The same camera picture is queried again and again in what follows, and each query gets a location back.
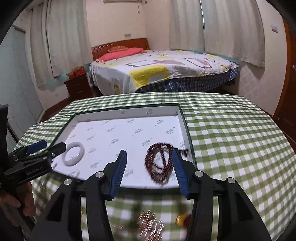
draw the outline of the white bangle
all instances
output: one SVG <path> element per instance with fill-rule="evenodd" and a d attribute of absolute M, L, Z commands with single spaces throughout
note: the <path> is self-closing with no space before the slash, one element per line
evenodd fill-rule
<path fill-rule="evenodd" d="M 68 153 L 69 150 L 71 150 L 74 147 L 79 147 L 79 153 L 77 154 L 77 156 L 70 158 L 69 160 L 66 160 L 66 154 Z M 82 157 L 84 155 L 84 147 L 80 142 L 72 142 L 71 144 L 69 144 L 67 146 L 66 151 L 63 153 L 62 159 L 63 159 L 63 163 L 66 166 L 74 166 L 76 165 L 78 162 L 81 161 Z"/>

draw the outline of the wooden nightstand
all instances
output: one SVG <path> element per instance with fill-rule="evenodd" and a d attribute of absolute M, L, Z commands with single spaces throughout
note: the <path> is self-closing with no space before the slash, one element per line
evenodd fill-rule
<path fill-rule="evenodd" d="M 66 81 L 65 84 L 72 101 L 93 97 L 86 74 L 76 76 Z"/>

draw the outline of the green checkered tablecloth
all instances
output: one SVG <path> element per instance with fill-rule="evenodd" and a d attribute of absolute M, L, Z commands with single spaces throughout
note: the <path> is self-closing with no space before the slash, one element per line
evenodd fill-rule
<path fill-rule="evenodd" d="M 240 96 L 209 93 L 141 93 L 75 101 L 60 113 L 31 127 L 18 143 L 45 139 L 50 144 L 74 113 L 111 107 L 180 103 L 189 127 L 199 170 L 213 178 L 234 177 L 253 202 L 272 240 L 276 240 L 296 212 L 296 155 L 274 121 Z M 38 214 L 63 180 L 55 174 L 33 183 Z M 184 240 L 186 231 L 175 225 L 178 214 L 190 212 L 192 201 L 181 195 L 118 196 L 106 202 L 111 224 L 135 228 L 137 216 L 151 209 L 165 223 L 163 240 Z M 85 200 L 82 210 L 86 213 Z M 88 240 L 86 217 L 83 237 Z M 214 200 L 212 240 L 217 239 L 218 201 Z M 116 240 L 138 240 L 137 234 L 114 231 Z"/>

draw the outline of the headboard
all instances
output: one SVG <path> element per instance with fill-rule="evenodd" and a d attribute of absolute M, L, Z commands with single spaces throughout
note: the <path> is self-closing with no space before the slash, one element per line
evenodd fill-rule
<path fill-rule="evenodd" d="M 93 59 L 96 61 L 98 58 L 102 57 L 104 54 L 108 53 L 108 50 L 116 46 L 126 46 L 128 48 L 143 48 L 144 50 L 149 49 L 149 44 L 147 38 L 142 39 L 128 39 L 117 41 L 113 43 L 103 44 L 91 48 L 93 54 Z"/>

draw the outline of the tablecloth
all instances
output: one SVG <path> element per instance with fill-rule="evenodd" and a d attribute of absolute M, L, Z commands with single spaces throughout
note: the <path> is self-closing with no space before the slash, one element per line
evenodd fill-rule
<path fill-rule="evenodd" d="M 296 155 L 282 131 L 260 108 L 241 96 L 211 93 L 139 93 L 104 96 L 71 103 L 49 120 L 32 126 L 17 147 L 45 139 L 48 145 L 74 113 L 111 107 L 180 103 L 189 127 L 198 169 L 212 178 L 234 177 L 244 189 L 276 240 L 296 212 Z M 63 180 L 50 173 L 34 181 L 38 214 Z M 88 240 L 86 205 L 82 230 Z M 184 240 L 175 225 L 178 214 L 193 202 L 181 195 L 120 195 L 106 202 L 111 224 L 136 228 L 137 216 L 151 209 L 165 223 L 163 240 Z M 214 199 L 212 240 L 217 240 L 218 200 Z M 138 240 L 136 232 L 114 231 L 115 240 Z"/>

